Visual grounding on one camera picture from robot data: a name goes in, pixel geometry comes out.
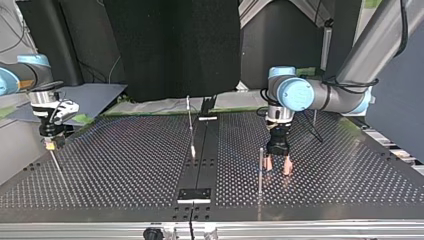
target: cable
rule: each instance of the cable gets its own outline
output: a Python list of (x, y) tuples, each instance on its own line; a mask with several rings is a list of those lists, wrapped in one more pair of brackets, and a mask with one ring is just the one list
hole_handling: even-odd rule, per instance
[(62, 100), (60, 100), (60, 102), (59, 102), (59, 104), (56, 106), (56, 108), (54, 109), (54, 111), (53, 111), (53, 114), (50, 116), (50, 120), (49, 120), (49, 122), (50, 123), (53, 123), (53, 117), (54, 117), (54, 115), (56, 115), (56, 112), (57, 112), (57, 110), (59, 109), (59, 107), (60, 107), (60, 105), (62, 105), (62, 103), (65, 101), (65, 97), (66, 97), (66, 92), (63, 92), (64, 94), (63, 94), (63, 98), (62, 98)]
[(119, 56), (119, 57), (118, 57), (118, 59), (116, 59), (116, 61), (115, 61), (115, 63), (113, 64), (112, 68), (110, 69), (109, 77), (108, 77), (108, 83), (109, 83), (109, 84), (110, 84), (110, 78), (112, 77), (113, 70), (115, 69), (116, 64), (118, 64), (118, 62), (119, 62), (119, 60), (120, 60), (120, 59), (121, 59), (121, 56)]
[[(9, 21), (7, 21), (7, 19), (6, 19), (3, 15), (1, 15), (1, 14), (0, 14), (0, 17), (3, 19), (3, 21), (6, 23), (6, 25), (10, 28), (10, 30), (11, 30), (11, 31), (15, 34), (15, 36), (16, 36), (17, 38), (20, 38), (19, 33), (17, 33), (17, 32), (15, 31), (15, 29), (12, 27), (12, 25), (10, 25)], [(32, 46), (31, 46), (30, 44), (28, 44), (26, 41), (22, 40), (22, 43), (23, 43), (23, 44), (25, 44), (25, 46), (32, 48)]]
[(24, 37), (25, 37), (25, 27), (24, 27), (24, 26), (22, 26), (22, 36), (19, 38), (19, 41), (18, 41), (18, 42), (16, 42), (14, 45), (12, 45), (12, 46), (8, 47), (8, 48), (5, 48), (5, 49), (3, 49), (3, 50), (0, 50), (0, 54), (5, 53), (5, 52), (7, 52), (7, 51), (10, 51), (10, 50), (14, 49), (16, 46), (18, 46), (18, 45), (19, 45), (19, 43), (21, 43), (21, 42), (22, 42), (22, 40), (24, 39)]
[(331, 76), (325, 80), (322, 81), (323, 84), (328, 85), (328, 86), (332, 86), (332, 87), (338, 87), (348, 93), (353, 93), (353, 94), (363, 94), (365, 93), (368, 89), (364, 90), (364, 91), (352, 91), (350, 89), (347, 88), (368, 88), (368, 87), (372, 87), (377, 85), (380, 82), (380, 80), (378, 78), (374, 79), (374, 81), (371, 81), (369, 83), (354, 83), (354, 84), (349, 84), (349, 83), (339, 83), (337, 82), (337, 78), (336, 76)]
[(275, 101), (269, 97), (268, 88), (262, 88), (259, 91), (259, 94), (261, 95), (262, 99), (265, 100), (268, 104), (279, 105), (278, 101)]
[[(102, 73), (102, 72), (100, 72), (99, 70), (97, 70), (96, 68), (94, 68), (94, 67), (92, 67), (92, 66), (90, 66), (90, 65), (88, 65), (88, 64), (86, 64), (86, 63), (84, 63), (83, 61), (81, 61), (81, 60), (79, 60), (78, 59), (78, 63), (79, 64), (81, 64), (90, 74), (91, 74), (91, 76), (92, 76), (92, 78), (93, 78), (93, 83), (94, 83), (94, 78), (95, 79), (97, 79), (97, 80), (99, 80), (100, 82), (103, 82), (103, 83), (106, 83), (106, 81), (107, 81), (107, 78), (106, 78), (106, 76)], [(100, 79), (100, 78), (98, 78), (97, 76), (95, 76), (95, 74), (94, 73), (97, 73), (98, 75), (100, 75), (103, 79)]]
[(101, 5), (102, 7), (104, 7), (104, 6), (105, 6), (105, 4), (104, 4), (102, 1), (100, 1), (100, 0), (97, 0), (97, 3), (98, 3), (99, 5)]
[(308, 124), (310, 125), (310, 127), (312, 127), (312, 129), (315, 131), (315, 133), (313, 131), (311, 131), (311, 128), (308, 128), (307, 126), (305, 126), (302, 121), (300, 121), (299, 119), (297, 119), (295, 117), (296, 121), (298, 123), (300, 123), (306, 130), (308, 130), (308, 132), (310, 134), (312, 134), (312, 136), (314, 136), (320, 143), (323, 143), (324, 142), (324, 139), (322, 138), (322, 136), (318, 132), (318, 130), (315, 128), (315, 126), (311, 123), (311, 121), (309, 120), (308, 115), (306, 115), (305, 111), (302, 111), (301, 113), (305, 116), (306, 121), (308, 122)]
[(256, 109), (256, 115), (258, 115), (259, 117), (266, 117), (266, 111), (265, 113), (261, 113), (261, 110), (267, 110), (268, 111), (268, 107), (260, 107), (258, 109)]
[(400, 13), (402, 17), (402, 37), (400, 40), (400, 46), (398, 51), (396, 52), (395, 57), (397, 57), (399, 54), (401, 54), (408, 44), (408, 14), (406, 13), (406, 4), (405, 0), (400, 0)]
[(319, 9), (320, 9), (320, 7), (321, 7), (321, 3), (322, 3), (322, 0), (319, 0), (319, 2), (318, 2), (318, 6), (317, 6), (317, 10), (315, 11), (315, 19), (314, 19), (314, 23), (315, 23), (315, 25), (317, 25), (317, 20), (318, 20)]

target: green tape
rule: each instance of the green tape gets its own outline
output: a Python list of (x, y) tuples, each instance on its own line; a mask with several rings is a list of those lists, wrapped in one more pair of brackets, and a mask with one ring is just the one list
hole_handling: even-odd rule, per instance
[(13, 113), (16, 110), (16, 107), (5, 107), (0, 108), (0, 119), (5, 118), (7, 115)]
[(304, 76), (315, 76), (315, 68), (309, 67), (309, 68), (299, 68), (296, 70), (296, 75), (304, 75)]
[(365, 8), (377, 8), (382, 0), (365, 0)]
[(82, 123), (82, 124), (89, 124), (93, 122), (93, 118), (87, 116), (86, 114), (78, 114), (75, 117), (72, 118), (75, 122)]

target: white wall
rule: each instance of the white wall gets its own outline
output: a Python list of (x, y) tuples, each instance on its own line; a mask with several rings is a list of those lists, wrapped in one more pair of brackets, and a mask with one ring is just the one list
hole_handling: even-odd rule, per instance
[[(20, 13), (14, 0), (0, 0), (0, 51), (19, 41), (22, 34)], [(14, 49), (0, 54), (0, 62), (14, 63), (16, 56), (23, 53), (33, 53), (29, 34), (24, 37)], [(21, 105), (28, 100), (25, 94), (15, 94), (0, 97), (0, 109)], [(0, 119), (0, 184), (18, 173), (22, 168), (45, 153), (40, 142), (38, 124)]]
[[(22, 15), (17, 10), (14, 0), (0, 0), (0, 51), (13, 46), (22, 36)], [(15, 48), (0, 54), (0, 61), (5, 63), (16, 62), (16, 56), (22, 53), (34, 53), (33, 43), (29, 33), (25, 33), (23, 41)]]

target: black cable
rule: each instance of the black cable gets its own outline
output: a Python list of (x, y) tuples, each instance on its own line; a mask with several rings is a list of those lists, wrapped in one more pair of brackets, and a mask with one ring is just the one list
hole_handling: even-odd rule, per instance
[(311, 123), (311, 121), (309, 120), (308, 115), (306, 115), (305, 111), (302, 111), (302, 114), (305, 116), (306, 121), (308, 122), (308, 124), (310, 125), (310, 127), (312, 127), (312, 129), (315, 131), (315, 133), (313, 131), (311, 131), (310, 127), (305, 126), (305, 124), (303, 124), (302, 121), (300, 121), (299, 119), (297, 119), (295, 117), (295, 120), (300, 123), (302, 125), (302, 127), (304, 127), (306, 130), (308, 130), (308, 132), (314, 136), (320, 143), (324, 142), (324, 139), (322, 138), (321, 134), (318, 132), (318, 130), (315, 128), (315, 126)]
[(363, 94), (365, 93), (368, 89), (364, 90), (364, 91), (352, 91), (350, 89), (347, 88), (368, 88), (368, 87), (372, 87), (375, 86), (379, 83), (379, 79), (376, 78), (374, 79), (374, 81), (371, 81), (369, 83), (354, 83), (354, 84), (350, 84), (350, 83), (339, 83), (337, 82), (337, 78), (336, 76), (331, 76), (329, 78), (327, 78), (326, 80), (323, 80), (322, 83), (327, 85), (327, 86), (332, 86), (332, 87), (338, 87), (343, 89), (344, 91), (348, 92), (348, 93), (353, 93), (353, 94)]
[(259, 94), (261, 95), (262, 99), (265, 100), (268, 104), (279, 105), (278, 101), (275, 101), (269, 97), (268, 88), (262, 88), (259, 91)]
[(19, 45), (19, 43), (22, 42), (22, 40), (24, 39), (24, 37), (25, 37), (25, 26), (22, 26), (22, 36), (19, 38), (19, 41), (16, 42), (14, 45), (8, 47), (8, 48), (5, 48), (3, 50), (0, 50), (0, 54), (5, 53), (7, 51), (10, 51), (10, 50), (14, 49), (16, 46)]
[(322, 3), (322, 0), (319, 0), (318, 6), (317, 6), (317, 10), (315, 11), (315, 19), (314, 19), (315, 25), (317, 25), (317, 20), (318, 20), (318, 15), (319, 15), (319, 8), (321, 7), (321, 3)]
[(406, 13), (406, 3), (405, 0), (400, 0), (400, 13), (402, 17), (402, 37), (400, 40), (400, 46), (394, 57), (397, 57), (401, 54), (408, 44), (408, 14)]
[(268, 110), (268, 107), (260, 107), (256, 109), (256, 115), (258, 115), (259, 117), (266, 117), (266, 111), (265, 113), (261, 113), (262, 110)]
[(93, 77), (93, 83), (94, 83), (94, 78), (97, 79), (97, 80), (99, 80), (100, 82), (103, 82), (103, 83), (106, 83), (107, 82), (106, 76), (102, 72), (100, 72), (99, 70), (97, 70), (96, 68), (88, 65), (87, 63), (84, 63), (83, 61), (81, 61), (79, 59), (78, 59), (78, 63), (81, 64), (81, 66), (83, 66), (87, 70), (87, 72), (89, 72), (91, 74), (91, 76)]

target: metal rod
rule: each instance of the metal rod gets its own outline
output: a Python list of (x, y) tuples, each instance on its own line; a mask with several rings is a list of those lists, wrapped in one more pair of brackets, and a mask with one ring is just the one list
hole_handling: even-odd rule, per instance
[(66, 186), (65, 177), (63, 176), (62, 168), (60, 167), (59, 162), (57, 161), (56, 155), (54, 154), (54, 152), (53, 152), (53, 151), (49, 151), (49, 152), (50, 152), (50, 155), (52, 156), (52, 159), (53, 159), (54, 165), (56, 166), (56, 169), (57, 169), (57, 171), (59, 172), (59, 175), (60, 175), (60, 177), (62, 178), (62, 181), (63, 181), (63, 183), (64, 183), (64, 184), (65, 184), (65, 186)]
[(316, 122), (317, 122), (317, 110), (314, 110), (314, 121), (313, 121), (314, 127)]
[(264, 149), (260, 148), (259, 149), (259, 187), (258, 187), (258, 191), (259, 191), (259, 198), (262, 197), (262, 168), (263, 168), (263, 164), (264, 164)]
[(186, 103), (187, 103), (187, 111), (188, 111), (188, 122), (189, 122), (189, 129), (190, 129), (190, 135), (191, 135), (191, 143), (190, 143), (190, 150), (191, 150), (191, 155), (193, 158), (196, 157), (196, 149), (194, 148), (194, 134), (193, 134), (193, 122), (191, 119), (191, 104), (190, 104), (190, 96), (187, 95), (187, 99), (186, 99)]

